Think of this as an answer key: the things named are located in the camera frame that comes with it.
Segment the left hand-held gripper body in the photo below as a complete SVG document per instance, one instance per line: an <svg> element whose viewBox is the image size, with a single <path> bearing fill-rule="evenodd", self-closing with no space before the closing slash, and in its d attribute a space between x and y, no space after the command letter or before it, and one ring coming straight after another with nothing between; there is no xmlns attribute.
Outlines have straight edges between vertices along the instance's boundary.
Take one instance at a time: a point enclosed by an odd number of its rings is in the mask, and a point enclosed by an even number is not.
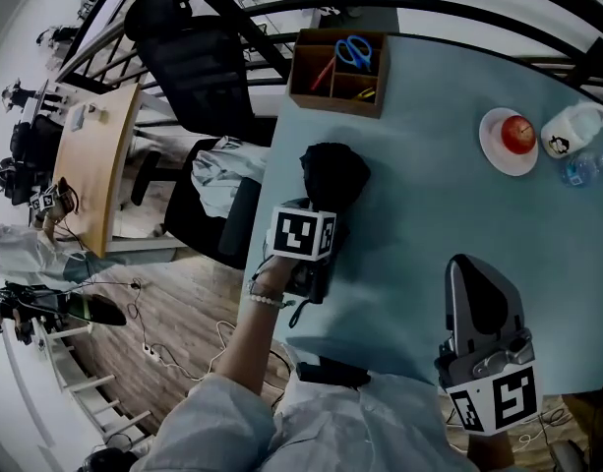
<svg viewBox="0 0 603 472"><path fill-rule="evenodd" d="M276 206L267 231L268 256L297 262L286 292L321 304L328 295L336 258L349 235L334 212L315 210L303 198Z"/></svg>

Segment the black umbrella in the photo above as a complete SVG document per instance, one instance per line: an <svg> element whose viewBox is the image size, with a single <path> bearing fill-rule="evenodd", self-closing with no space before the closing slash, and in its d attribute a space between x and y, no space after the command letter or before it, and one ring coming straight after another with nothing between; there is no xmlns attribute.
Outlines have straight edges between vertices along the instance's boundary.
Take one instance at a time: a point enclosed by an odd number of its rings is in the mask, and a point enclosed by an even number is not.
<svg viewBox="0 0 603 472"><path fill-rule="evenodd" d="M302 299L288 322L295 327L303 308L311 303L320 305L329 292L336 257L349 229L343 222L347 210L357 201L371 171L360 155L341 143L319 143L307 147L300 157L307 196L286 203L336 214L331 253L317 261L302 261L292 271L286 291Z"/></svg>

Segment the person's left forearm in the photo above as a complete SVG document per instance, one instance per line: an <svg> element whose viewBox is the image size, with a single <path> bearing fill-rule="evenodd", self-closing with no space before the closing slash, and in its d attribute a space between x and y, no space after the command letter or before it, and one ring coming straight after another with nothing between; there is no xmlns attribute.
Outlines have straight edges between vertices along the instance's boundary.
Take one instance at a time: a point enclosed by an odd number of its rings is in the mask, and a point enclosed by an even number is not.
<svg viewBox="0 0 603 472"><path fill-rule="evenodd" d="M215 373L260 395L278 314L279 309L268 304L254 301L246 304Z"/></svg>

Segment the person's right forearm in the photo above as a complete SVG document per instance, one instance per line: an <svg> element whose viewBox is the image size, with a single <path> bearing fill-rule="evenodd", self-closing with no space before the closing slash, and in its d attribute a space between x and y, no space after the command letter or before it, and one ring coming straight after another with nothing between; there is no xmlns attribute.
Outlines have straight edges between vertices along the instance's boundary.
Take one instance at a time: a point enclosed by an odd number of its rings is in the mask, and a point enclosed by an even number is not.
<svg viewBox="0 0 603 472"><path fill-rule="evenodd" d="M513 449L507 432L493 436L470 435L467 458L480 472L493 472L514 465Z"/></svg>

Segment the person's left hand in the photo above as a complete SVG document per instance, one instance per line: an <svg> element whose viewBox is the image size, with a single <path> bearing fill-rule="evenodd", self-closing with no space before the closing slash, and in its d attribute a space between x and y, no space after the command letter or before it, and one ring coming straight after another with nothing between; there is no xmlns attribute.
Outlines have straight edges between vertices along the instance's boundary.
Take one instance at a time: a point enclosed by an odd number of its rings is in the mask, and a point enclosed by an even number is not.
<svg viewBox="0 0 603 472"><path fill-rule="evenodd" d="M258 271L250 293L280 301L297 264L294 259L272 256Z"/></svg>

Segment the pale crumpled cloth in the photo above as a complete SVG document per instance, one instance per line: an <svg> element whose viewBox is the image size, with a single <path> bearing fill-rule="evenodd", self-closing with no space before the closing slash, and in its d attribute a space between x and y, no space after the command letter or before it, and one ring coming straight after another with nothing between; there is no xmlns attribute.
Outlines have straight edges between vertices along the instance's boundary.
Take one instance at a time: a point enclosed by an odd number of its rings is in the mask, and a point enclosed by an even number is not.
<svg viewBox="0 0 603 472"><path fill-rule="evenodd" d="M209 217L227 218L244 178L262 184L270 149L223 137L192 161L191 182Z"/></svg>

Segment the light blue table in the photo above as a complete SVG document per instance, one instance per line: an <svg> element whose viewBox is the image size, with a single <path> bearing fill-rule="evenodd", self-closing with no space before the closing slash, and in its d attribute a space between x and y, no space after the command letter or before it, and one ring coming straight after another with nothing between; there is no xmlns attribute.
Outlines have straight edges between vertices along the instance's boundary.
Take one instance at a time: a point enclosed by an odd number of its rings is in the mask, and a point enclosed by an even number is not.
<svg viewBox="0 0 603 472"><path fill-rule="evenodd" d="M479 144L482 117L510 108L541 127L581 101L564 83L514 61L414 37L389 41L377 119L279 106L253 240L254 270L274 207L305 193L307 147L341 142L371 177L350 209L330 292L274 336L296 349L382 373L438 378L447 339L444 274L456 254L480 258L519 290L547 394L603 385L603 178L561 180L540 155L521 177L494 168Z"/></svg>

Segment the brown wooden organizer box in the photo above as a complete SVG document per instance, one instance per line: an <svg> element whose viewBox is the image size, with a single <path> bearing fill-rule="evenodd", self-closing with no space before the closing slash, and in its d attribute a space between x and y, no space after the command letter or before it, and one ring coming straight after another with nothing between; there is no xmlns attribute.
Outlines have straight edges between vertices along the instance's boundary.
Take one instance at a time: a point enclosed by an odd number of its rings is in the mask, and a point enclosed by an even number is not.
<svg viewBox="0 0 603 472"><path fill-rule="evenodd" d="M371 71L341 62L334 46L350 35L364 37L373 47ZM335 58L332 73L315 91L310 87L321 71ZM381 116L390 68L388 36L382 32L346 29L302 29L297 35L288 81L288 94L308 109L338 112L378 119ZM352 97L366 88L376 95L355 101Z"/></svg>

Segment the black pouch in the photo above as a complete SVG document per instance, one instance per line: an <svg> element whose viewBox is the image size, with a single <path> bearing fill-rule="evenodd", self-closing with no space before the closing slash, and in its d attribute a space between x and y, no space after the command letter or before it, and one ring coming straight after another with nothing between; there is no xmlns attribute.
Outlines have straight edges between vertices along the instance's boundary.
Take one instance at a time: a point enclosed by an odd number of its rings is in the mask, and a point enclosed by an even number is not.
<svg viewBox="0 0 603 472"><path fill-rule="evenodd" d="M371 376L366 370L326 357L320 357L318 365L299 362L296 364L295 371L301 382L344 386L352 389L358 389L371 380Z"/></svg>

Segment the black mesh office chair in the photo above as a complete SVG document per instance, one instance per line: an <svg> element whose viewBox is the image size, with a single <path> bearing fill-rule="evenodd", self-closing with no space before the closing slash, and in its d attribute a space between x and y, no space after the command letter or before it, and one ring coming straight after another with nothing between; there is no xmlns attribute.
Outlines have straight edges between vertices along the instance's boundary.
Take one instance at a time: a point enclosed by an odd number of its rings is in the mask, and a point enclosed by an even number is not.
<svg viewBox="0 0 603 472"><path fill-rule="evenodd" d="M174 185L162 227L187 247L226 266L246 265L262 184L244 178L227 218L209 217L192 185L192 161L223 137L270 148L275 119L255 115L248 91L240 34L222 16L191 16L133 41L179 125L201 135L181 168L161 168L150 152L134 182L138 206L152 182Z"/></svg>

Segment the white plate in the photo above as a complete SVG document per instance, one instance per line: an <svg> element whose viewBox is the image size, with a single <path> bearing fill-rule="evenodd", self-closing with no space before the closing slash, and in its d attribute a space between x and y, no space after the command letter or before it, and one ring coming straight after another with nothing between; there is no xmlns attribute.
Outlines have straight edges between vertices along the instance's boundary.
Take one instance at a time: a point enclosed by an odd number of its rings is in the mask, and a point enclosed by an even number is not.
<svg viewBox="0 0 603 472"><path fill-rule="evenodd" d="M513 153L503 145L502 125L515 115L519 113L506 107L496 107L482 117L479 125L479 142L484 155L497 170L512 177L529 173L539 155L538 144L526 154Z"/></svg>

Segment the black object with green stripe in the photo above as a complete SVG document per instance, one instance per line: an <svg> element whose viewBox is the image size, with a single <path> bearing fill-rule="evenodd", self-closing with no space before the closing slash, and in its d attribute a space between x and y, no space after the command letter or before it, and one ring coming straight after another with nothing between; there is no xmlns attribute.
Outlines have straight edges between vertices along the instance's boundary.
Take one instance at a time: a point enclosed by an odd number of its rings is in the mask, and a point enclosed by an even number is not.
<svg viewBox="0 0 603 472"><path fill-rule="evenodd" d="M127 323L121 309L99 294L69 293L64 297L61 313L93 324L124 326Z"/></svg>

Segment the black metal railing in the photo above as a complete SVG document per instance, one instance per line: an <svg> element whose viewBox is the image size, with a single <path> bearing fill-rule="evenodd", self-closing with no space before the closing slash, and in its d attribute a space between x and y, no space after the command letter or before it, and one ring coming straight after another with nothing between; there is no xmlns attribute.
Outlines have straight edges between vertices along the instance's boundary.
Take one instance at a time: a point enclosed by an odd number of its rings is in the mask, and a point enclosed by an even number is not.
<svg viewBox="0 0 603 472"><path fill-rule="evenodd" d="M191 16L188 8L190 0L136 0L131 11L143 18L139 25L135 19L123 19L107 25L90 44L83 45L77 37L74 40L75 51L68 54L61 67L57 79L61 83L93 93L106 93L117 89L124 82L131 80L131 75L122 75L114 80L105 81L105 73L123 63L130 63L136 56L130 51L123 56L111 59L98 70L80 73L80 68L87 68L95 55L113 42L120 42L128 37L137 41L148 31L163 31L187 21ZM537 28L516 18L498 12L477 9L467 4L452 3L439 0L275 0L272 3L259 4L242 9L231 0L204 0L219 15L229 18L239 27L246 48L254 48L262 59L257 68L273 68L285 78L291 69L290 60L284 58L277 46L289 43L292 35L289 32L266 35L261 32L252 18L282 12L321 8L346 8L349 6L395 8L462 18L505 30L536 41L555 51L557 56L530 56L530 65L542 65L548 74L558 74L565 84L587 93L589 88L603 88L603 60L598 57L603 51L603 5L597 0L546 0L581 19L587 25L598 30L598 37L591 47L583 51L545 29Z"/></svg>

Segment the red apple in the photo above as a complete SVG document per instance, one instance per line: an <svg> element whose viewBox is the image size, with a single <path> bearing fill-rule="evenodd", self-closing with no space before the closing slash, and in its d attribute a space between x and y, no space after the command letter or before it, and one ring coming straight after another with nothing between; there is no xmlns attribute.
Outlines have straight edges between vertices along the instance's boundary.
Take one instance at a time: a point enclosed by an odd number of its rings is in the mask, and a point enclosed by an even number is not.
<svg viewBox="0 0 603 472"><path fill-rule="evenodd" d="M528 154L536 145L533 126L520 115L513 115L503 122L501 140L508 151L517 155Z"/></svg>

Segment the white table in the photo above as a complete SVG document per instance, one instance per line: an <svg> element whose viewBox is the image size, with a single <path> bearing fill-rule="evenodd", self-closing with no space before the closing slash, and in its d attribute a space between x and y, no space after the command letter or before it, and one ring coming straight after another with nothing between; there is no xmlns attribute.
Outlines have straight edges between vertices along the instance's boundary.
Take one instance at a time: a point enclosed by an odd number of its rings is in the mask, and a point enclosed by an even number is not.
<svg viewBox="0 0 603 472"><path fill-rule="evenodd" d="M548 0L438 0L490 11L546 31L585 52L603 33L570 11ZM515 57L554 57L555 49L491 25L432 12L397 11L401 33L464 43Z"/></svg>

